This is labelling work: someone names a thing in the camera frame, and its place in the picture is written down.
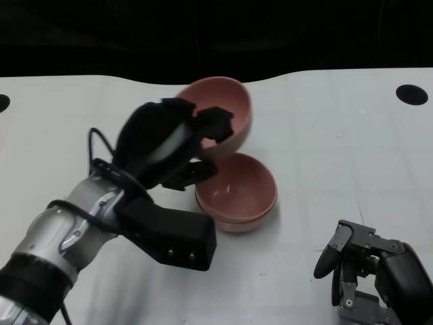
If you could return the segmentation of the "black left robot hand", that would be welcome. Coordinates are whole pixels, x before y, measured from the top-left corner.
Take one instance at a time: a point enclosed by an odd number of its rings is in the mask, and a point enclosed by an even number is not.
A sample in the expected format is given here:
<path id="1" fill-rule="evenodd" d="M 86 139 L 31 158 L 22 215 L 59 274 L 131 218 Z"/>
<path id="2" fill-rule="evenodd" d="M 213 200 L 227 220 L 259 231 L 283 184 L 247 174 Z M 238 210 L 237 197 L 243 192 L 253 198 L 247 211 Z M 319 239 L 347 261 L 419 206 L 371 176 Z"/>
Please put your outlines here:
<path id="1" fill-rule="evenodd" d="M 118 135 L 113 164 L 147 190 L 162 185 L 183 191 L 216 175 L 202 140 L 221 143 L 231 137 L 233 113 L 218 106 L 195 108 L 178 97 L 138 107 Z"/>

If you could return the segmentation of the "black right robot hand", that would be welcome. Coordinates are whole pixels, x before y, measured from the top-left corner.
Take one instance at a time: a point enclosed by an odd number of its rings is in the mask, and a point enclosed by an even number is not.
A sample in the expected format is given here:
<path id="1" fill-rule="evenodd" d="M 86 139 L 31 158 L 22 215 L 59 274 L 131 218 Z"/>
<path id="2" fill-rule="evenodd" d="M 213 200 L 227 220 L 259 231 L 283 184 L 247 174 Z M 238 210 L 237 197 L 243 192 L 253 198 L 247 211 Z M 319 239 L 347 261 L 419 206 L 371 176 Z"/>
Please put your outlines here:
<path id="1" fill-rule="evenodd" d="M 332 274 L 332 305 L 355 324 L 431 324 L 432 281 L 413 248 L 340 220 L 315 266 Z"/>

